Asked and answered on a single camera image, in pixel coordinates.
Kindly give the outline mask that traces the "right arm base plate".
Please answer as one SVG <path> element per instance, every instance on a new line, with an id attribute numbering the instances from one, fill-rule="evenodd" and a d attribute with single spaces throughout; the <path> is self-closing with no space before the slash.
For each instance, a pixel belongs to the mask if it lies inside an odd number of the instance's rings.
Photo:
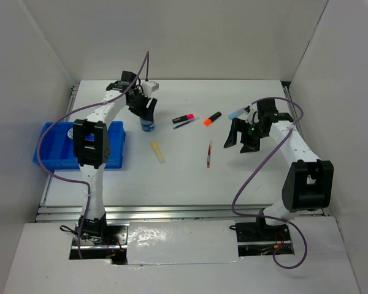
<path id="1" fill-rule="evenodd" d="M 268 228 L 262 227 L 255 222 L 241 222 L 231 225 L 229 229 L 235 231 L 239 243 L 284 243 L 291 240 L 286 225 Z"/>

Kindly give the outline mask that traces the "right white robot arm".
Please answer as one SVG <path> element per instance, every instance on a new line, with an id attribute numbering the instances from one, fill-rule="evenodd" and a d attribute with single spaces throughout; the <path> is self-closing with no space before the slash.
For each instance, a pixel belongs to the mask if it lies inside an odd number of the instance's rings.
<path id="1" fill-rule="evenodd" d="M 281 197 L 256 217 L 255 232 L 262 240 L 271 239 L 277 227 L 296 216 L 327 208 L 334 176 L 331 161 L 320 159 L 301 137 L 296 128 L 299 120 L 278 111 L 275 102 L 274 97 L 258 99 L 245 108 L 246 119 L 232 118 L 224 144 L 230 148 L 241 143 L 240 153 L 255 153 L 260 150 L 261 139 L 270 137 L 276 147 L 266 158 L 281 151 L 289 166 Z"/>

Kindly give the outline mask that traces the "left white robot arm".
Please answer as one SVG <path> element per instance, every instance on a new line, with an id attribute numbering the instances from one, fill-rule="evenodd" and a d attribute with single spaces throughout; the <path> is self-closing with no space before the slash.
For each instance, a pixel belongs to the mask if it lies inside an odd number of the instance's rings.
<path id="1" fill-rule="evenodd" d="M 137 85 L 138 81 L 136 74 L 124 71 L 120 80 L 106 87 L 101 104 L 85 119 L 76 119 L 73 124 L 74 156 L 86 182 L 79 235 L 86 235 L 95 244 L 102 244 L 109 237 L 102 193 L 103 172 L 112 154 L 108 129 L 124 107 L 146 123 L 154 122 L 157 99 L 151 95 L 159 89 L 159 84 L 145 80 Z"/>

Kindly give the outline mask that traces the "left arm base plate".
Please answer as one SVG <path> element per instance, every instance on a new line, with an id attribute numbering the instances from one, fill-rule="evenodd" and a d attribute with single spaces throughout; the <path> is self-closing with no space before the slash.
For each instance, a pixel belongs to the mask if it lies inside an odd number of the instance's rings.
<path id="1" fill-rule="evenodd" d="M 109 225 L 106 236 L 93 236 L 82 233 L 80 237 L 81 250 L 108 249 L 123 251 L 128 243 L 128 225 Z"/>

